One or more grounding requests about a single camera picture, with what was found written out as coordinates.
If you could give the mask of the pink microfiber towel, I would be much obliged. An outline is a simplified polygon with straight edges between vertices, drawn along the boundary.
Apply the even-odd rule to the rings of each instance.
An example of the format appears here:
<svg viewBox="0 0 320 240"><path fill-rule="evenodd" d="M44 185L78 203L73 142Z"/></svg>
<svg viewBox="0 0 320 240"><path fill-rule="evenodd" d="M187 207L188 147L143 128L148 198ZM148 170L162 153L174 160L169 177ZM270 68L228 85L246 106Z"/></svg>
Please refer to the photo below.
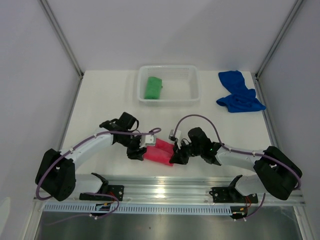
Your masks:
<svg viewBox="0 0 320 240"><path fill-rule="evenodd" d="M173 154L174 145L158 138L155 146L147 146L143 159L172 167L174 164L170 163L170 160Z"/></svg>

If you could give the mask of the green microfiber towel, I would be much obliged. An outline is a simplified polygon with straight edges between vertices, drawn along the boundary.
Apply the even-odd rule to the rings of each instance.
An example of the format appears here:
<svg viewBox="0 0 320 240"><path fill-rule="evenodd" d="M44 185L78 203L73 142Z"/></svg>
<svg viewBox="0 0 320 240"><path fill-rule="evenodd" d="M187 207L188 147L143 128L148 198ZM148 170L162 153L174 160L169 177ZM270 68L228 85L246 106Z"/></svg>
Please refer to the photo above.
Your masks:
<svg viewBox="0 0 320 240"><path fill-rule="evenodd" d="M163 88L162 83L163 83L162 79L155 76L150 76L146 82L144 99L159 100L161 96L161 91Z"/></svg>

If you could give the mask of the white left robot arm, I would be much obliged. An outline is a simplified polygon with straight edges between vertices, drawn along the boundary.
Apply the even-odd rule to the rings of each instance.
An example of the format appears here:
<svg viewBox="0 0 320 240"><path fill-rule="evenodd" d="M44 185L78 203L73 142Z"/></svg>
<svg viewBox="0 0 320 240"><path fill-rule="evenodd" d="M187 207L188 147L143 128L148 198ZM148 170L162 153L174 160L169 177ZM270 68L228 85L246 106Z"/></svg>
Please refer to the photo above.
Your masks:
<svg viewBox="0 0 320 240"><path fill-rule="evenodd" d="M113 196L108 180L98 173L80 175L76 171L93 155L114 144L126 147L129 159L142 161L147 146L154 145L156 138L152 132L133 130L133 125L138 124L135 117L123 112L120 118L101 123L92 135L74 146L59 151L47 150L35 177L36 198L46 200L40 196L40 190L44 190L49 199L60 202L72 194L79 194L80 200L85 201L110 201Z"/></svg>

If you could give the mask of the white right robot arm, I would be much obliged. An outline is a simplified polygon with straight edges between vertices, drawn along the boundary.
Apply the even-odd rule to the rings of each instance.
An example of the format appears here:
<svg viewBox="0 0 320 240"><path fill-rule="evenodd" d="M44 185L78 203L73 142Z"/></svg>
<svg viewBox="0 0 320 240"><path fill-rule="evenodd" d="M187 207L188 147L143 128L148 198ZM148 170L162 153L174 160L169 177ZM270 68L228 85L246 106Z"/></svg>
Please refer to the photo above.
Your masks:
<svg viewBox="0 0 320 240"><path fill-rule="evenodd" d="M277 147L249 152L211 141L200 127L188 132L188 143L175 143L171 164L186 165L191 157L206 163L232 166L252 171L253 175L237 175L227 187L213 187L210 194L216 203L242 203L253 194L269 193L287 200L300 185L302 171Z"/></svg>

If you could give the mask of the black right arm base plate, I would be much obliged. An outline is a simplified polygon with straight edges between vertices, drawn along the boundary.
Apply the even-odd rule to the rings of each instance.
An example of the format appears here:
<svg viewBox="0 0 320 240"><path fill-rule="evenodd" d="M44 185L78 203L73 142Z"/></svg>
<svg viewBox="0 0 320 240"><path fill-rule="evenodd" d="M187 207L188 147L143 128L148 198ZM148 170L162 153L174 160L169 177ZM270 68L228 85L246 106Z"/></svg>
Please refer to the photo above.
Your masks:
<svg viewBox="0 0 320 240"><path fill-rule="evenodd" d="M229 186L225 187L212 187L209 194L212 196L214 203L224 204L245 204L245 203L258 203L258 197L256 194L241 195L236 190L236 183L242 177L237 175Z"/></svg>

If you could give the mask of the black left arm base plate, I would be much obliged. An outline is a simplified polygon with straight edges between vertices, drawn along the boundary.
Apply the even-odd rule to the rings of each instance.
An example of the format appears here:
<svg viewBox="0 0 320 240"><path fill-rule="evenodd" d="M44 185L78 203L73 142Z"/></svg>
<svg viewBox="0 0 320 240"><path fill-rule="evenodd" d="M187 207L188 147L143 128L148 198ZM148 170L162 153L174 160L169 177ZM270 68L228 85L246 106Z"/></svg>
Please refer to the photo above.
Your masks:
<svg viewBox="0 0 320 240"><path fill-rule="evenodd" d="M79 195L79 199L82 201L115 201L114 198L106 196L110 195L116 197L121 202L123 200L124 190L124 185L109 185L106 189L102 189L97 192L97 194L100 195L81 193Z"/></svg>

